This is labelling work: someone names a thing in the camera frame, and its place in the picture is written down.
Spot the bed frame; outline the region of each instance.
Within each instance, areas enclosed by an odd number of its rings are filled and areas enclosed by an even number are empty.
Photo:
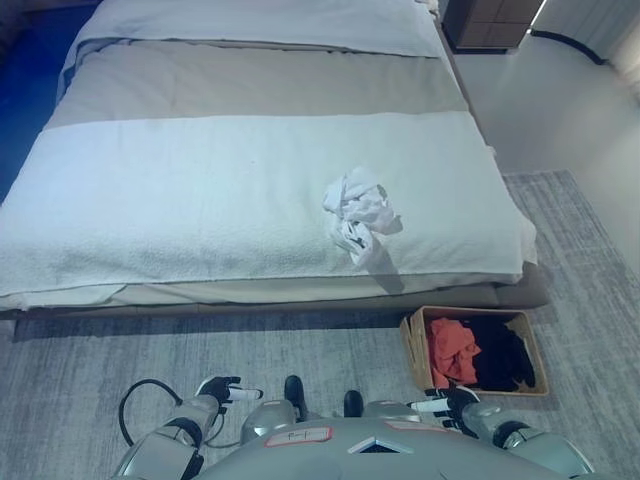
[[[453,53],[445,39],[438,17],[434,18],[440,40],[444,45],[451,63],[456,81],[469,105],[482,134],[484,132],[473,108],[460,72],[456,66]],[[230,314],[248,312],[287,312],[318,310],[395,310],[410,312],[422,305],[478,307],[478,308],[534,308],[548,302],[544,282],[539,267],[525,264],[524,277],[516,285],[478,284],[438,289],[384,297],[357,298],[348,300],[326,300],[293,303],[261,303],[261,304],[204,304],[190,303],[180,305],[157,306],[118,306],[118,307],[64,307],[35,308],[29,311],[8,310],[0,312],[0,335],[12,337],[18,320],[68,318],[68,317],[156,317],[156,316],[194,316],[211,314]]]

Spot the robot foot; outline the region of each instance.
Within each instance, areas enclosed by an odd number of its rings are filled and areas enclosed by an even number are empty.
[[[349,390],[344,394],[344,416],[361,417],[364,410],[362,395],[357,390]]]
[[[298,422],[307,420],[309,410],[304,401],[304,387],[302,380],[297,375],[289,375],[284,381],[284,398],[289,400],[291,404],[298,410]]]

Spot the blue floor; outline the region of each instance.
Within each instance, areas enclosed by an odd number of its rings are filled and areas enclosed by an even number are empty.
[[[0,201],[53,112],[66,52],[92,11],[65,8],[30,16],[30,28],[0,65]]]

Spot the orange clothing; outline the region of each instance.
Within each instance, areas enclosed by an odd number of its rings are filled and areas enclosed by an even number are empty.
[[[431,376],[436,388],[448,388],[449,379],[461,385],[477,383],[473,356],[482,350],[473,332],[455,320],[439,318],[429,324]]]

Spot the floor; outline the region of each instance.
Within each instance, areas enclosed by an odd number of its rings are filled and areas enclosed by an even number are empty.
[[[539,227],[550,304],[528,315],[550,394],[483,399],[566,436],[597,470],[638,479],[638,280],[568,172],[512,174],[505,183]],[[243,385],[273,399],[296,373],[307,384],[310,408],[329,417],[353,388],[367,400],[419,400],[397,328],[401,318],[361,311],[19,322],[14,342],[0,338],[0,478],[109,478],[126,452],[118,402],[146,377],[188,395],[208,375],[240,375]],[[237,440],[255,405],[234,402],[217,441]],[[157,389],[136,392],[126,410],[133,438],[153,429],[170,406]],[[227,453],[204,451],[207,464]],[[465,467],[464,458],[459,464]]]
[[[500,170],[567,169],[640,275],[640,103],[607,65],[527,36],[507,55],[458,55]]]

